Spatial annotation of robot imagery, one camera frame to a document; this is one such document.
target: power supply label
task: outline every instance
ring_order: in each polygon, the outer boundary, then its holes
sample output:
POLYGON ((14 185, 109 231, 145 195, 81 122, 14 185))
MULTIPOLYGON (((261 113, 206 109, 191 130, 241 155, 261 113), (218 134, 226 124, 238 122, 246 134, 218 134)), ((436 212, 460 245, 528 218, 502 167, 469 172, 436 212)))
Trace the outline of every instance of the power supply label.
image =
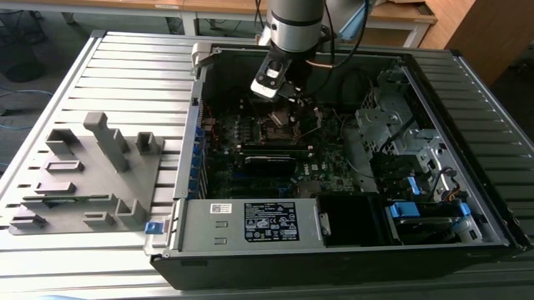
POLYGON ((250 243, 298 241, 296 202, 246 203, 245 239, 250 243))

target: blue cable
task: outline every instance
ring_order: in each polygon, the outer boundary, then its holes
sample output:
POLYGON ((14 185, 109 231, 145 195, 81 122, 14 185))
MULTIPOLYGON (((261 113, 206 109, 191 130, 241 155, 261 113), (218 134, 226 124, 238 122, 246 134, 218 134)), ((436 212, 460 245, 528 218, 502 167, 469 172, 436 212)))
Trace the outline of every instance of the blue cable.
POLYGON ((0 125, 0 128, 5 128, 5 129, 17 129, 17 130, 30 129, 30 128, 33 128, 33 127, 34 127, 34 126, 13 127, 13 126, 0 125))
MULTIPOLYGON (((6 94, 2 94, 2 95, 0 95, 0 98, 5 97, 5 96, 7 96, 7 95, 15 94, 15 93, 42 93, 42 94, 47 94, 50 97, 54 96, 54 94, 53 94, 51 92, 49 92, 49 91, 42 91, 41 89, 22 89, 21 91, 14 91, 14 90, 11 90, 11 89, 6 89, 6 88, 2 87, 2 86, 0 86, 0 89, 3 89, 5 91, 9 91, 6 94)), ((34 126, 27 126, 27 127, 13 127, 13 126, 0 125, 0 128, 5 128, 5 129, 17 129, 17 130, 21 130, 21 129, 30 129, 30 128, 33 128, 33 127, 34 127, 34 126)))
POLYGON ((54 94, 51 92, 42 91, 41 89, 22 89, 21 91, 7 92, 6 94, 0 95, 0 98, 7 96, 7 95, 15 94, 15 93, 42 93, 42 94, 47 94, 51 97, 54 96, 54 94))

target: metal slotted table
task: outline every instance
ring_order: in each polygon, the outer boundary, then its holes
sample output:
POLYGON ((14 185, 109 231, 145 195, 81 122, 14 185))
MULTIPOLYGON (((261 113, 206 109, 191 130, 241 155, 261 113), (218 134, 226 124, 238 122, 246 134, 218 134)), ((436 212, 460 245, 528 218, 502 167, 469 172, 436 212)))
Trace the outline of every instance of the metal slotted table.
MULTIPOLYGON (((10 221, 31 193, 51 129, 82 125, 89 111, 105 111, 125 136, 151 131, 166 139, 151 215, 171 212, 185 122, 191 100, 193 45, 201 41, 253 44, 250 39, 95 32, 0 181, 0 298, 63 295, 79 298, 280 298, 357 293, 401 293, 534 283, 534 257, 527 253, 441 279, 357 286, 258 290, 177 291, 145 254, 143 232, 13 236, 10 221)), ((474 153, 519 222, 534 234, 533 145, 462 57, 449 51, 366 47, 412 53, 422 66, 474 153)))

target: blue clip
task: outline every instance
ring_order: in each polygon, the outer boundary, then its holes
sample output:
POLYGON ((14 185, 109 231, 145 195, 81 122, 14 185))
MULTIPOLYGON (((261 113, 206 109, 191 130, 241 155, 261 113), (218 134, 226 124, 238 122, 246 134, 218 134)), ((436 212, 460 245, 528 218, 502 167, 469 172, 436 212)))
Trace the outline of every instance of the blue clip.
POLYGON ((421 195, 421 190, 420 190, 420 187, 418 187, 418 183, 416 182, 416 178, 414 177, 409 177, 409 182, 410 182, 410 185, 412 185, 412 190, 414 192, 414 195, 421 195))
POLYGON ((468 203, 460 204, 460 210, 462 210, 464 216, 469 216, 472 214, 472 209, 469 208, 468 203))
POLYGON ((165 233, 165 224, 161 222, 147 222, 145 226, 146 234, 163 234, 165 233))
POLYGON ((390 212, 394 218, 417 218, 421 216, 416 202, 397 202, 390 206, 390 212))

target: motherboard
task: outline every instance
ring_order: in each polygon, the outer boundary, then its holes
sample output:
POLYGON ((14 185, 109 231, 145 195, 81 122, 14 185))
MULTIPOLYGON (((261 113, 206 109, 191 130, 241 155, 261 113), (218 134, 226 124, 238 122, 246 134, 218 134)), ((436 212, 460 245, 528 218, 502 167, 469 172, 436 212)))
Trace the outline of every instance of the motherboard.
POLYGON ((203 115, 207 198, 313 198, 356 190, 342 139, 350 115, 324 106, 289 112, 247 95, 207 102, 203 115))

